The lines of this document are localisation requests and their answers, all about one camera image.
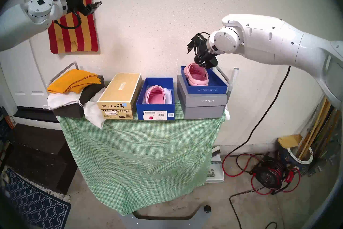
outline blue shoe box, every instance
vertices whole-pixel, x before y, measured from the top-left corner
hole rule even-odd
[[[155,85],[172,90],[172,96],[171,96],[172,104],[145,104],[143,103],[146,88],[148,86],[155,86]],[[145,116],[147,116],[147,113],[146,113],[147,111],[149,113],[157,112],[157,111],[158,112],[166,111],[166,113],[164,114],[166,115],[167,119],[165,119],[165,116],[163,116],[163,119],[158,119],[158,120],[175,120],[175,97],[174,97],[173,78],[146,78],[144,81],[141,93],[138,96],[136,107],[137,107],[137,114],[138,114],[139,120],[144,120],[144,112],[145,112]]]
[[[227,85],[220,77],[213,72],[212,69],[207,69],[208,86],[191,86],[184,74],[185,66],[181,66],[181,75],[186,85],[188,94],[225,94]]]

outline flag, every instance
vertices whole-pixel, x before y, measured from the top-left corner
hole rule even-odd
[[[92,3],[92,0],[83,0],[84,5]],[[81,26],[74,30],[66,30],[55,23],[48,28],[50,50],[53,54],[75,51],[98,51],[98,39],[95,31],[94,16],[81,17]],[[72,13],[58,19],[58,22],[67,27],[74,27],[78,19]]]

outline table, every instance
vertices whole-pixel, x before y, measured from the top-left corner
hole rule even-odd
[[[204,185],[221,118],[106,120],[57,117],[88,187],[99,201],[127,215]]]

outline floor mat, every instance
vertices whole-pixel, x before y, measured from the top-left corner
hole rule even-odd
[[[26,182],[10,168],[6,171],[10,200],[24,221],[45,229],[63,229],[71,208],[70,203],[51,196]]]

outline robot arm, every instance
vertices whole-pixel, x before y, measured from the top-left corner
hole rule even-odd
[[[343,42],[327,41],[302,32],[281,19],[231,14],[223,27],[205,39],[197,34],[188,44],[194,47],[194,61],[206,68],[218,64],[215,56],[240,54],[268,65],[291,65],[309,73],[332,105],[343,101]]]
[[[77,12],[87,16],[101,5],[95,2],[84,5],[83,0],[31,0],[25,4],[17,4],[6,10],[0,16],[0,51],[10,49],[19,43],[43,32],[54,21],[65,29],[74,29],[81,25]],[[78,17],[79,24],[75,27],[65,27],[58,23],[62,16],[73,13]]]

